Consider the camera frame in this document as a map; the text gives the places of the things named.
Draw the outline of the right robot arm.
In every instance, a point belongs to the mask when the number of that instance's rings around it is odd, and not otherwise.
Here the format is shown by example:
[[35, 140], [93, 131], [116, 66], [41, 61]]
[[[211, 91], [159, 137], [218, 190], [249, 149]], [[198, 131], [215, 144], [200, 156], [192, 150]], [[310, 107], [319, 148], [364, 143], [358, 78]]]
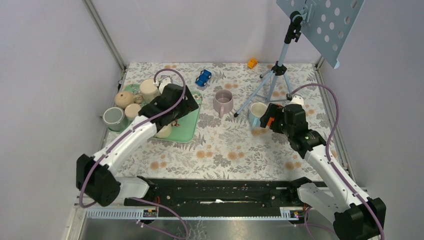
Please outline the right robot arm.
[[305, 203], [314, 208], [332, 223], [340, 240], [384, 239], [386, 205], [379, 197], [370, 198], [343, 170], [323, 137], [308, 127], [300, 104], [269, 104], [260, 126], [285, 135], [290, 147], [316, 170], [330, 191], [299, 178], [286, 193], [291, 205]]

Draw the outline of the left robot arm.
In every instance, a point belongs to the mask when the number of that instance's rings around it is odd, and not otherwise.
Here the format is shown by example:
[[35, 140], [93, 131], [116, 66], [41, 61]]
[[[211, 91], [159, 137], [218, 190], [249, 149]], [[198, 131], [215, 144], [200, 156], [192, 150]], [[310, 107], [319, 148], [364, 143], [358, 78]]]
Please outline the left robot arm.
[[82, 154], [76, 161], [76, 187], [102, 207], [116, 199], [135, 197], [148, 206], [155, 192], [140, 177], [116, 177], [131, 154], [163, 127], [199, 108], [187, 85], [167, 84], [160, 96], [145, 104], [130, 125], [110, 144], [92, 156]]

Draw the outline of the orange mug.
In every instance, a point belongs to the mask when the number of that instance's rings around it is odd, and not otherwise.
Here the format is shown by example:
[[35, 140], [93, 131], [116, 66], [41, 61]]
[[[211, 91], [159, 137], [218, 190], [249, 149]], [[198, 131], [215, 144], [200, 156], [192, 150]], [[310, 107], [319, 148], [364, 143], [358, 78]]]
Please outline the orange mug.
[[266, 126], [267, 127], [271, 127], [271, 125], [274, 122], [274, 120], [275, 120], [274, 117], [269, 117], [269, 119], [267, 120]]

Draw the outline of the light blue mug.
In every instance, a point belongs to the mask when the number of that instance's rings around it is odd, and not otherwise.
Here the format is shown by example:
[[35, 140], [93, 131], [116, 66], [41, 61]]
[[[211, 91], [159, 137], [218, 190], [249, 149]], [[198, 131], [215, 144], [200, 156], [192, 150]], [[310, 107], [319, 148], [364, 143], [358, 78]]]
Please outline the light blue mug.
[[254, 102], [249, 108], [248, 122], [252, 128], [260, 127], [260, 118], [265, 114], [268, 105], [263, 102]]

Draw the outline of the mauve pink mug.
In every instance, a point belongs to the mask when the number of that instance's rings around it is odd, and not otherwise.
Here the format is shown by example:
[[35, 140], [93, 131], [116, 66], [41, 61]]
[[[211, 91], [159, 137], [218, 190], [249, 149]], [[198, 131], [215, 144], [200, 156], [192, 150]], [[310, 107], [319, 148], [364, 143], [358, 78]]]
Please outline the mauve pink mug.
[[221, 89], [216, 92], [213, 99], [213, 108], [218, 113], [220, 119], [222, 119], [225, 114], [230, 113], [233, 107], [234, 97], [229, 90]]

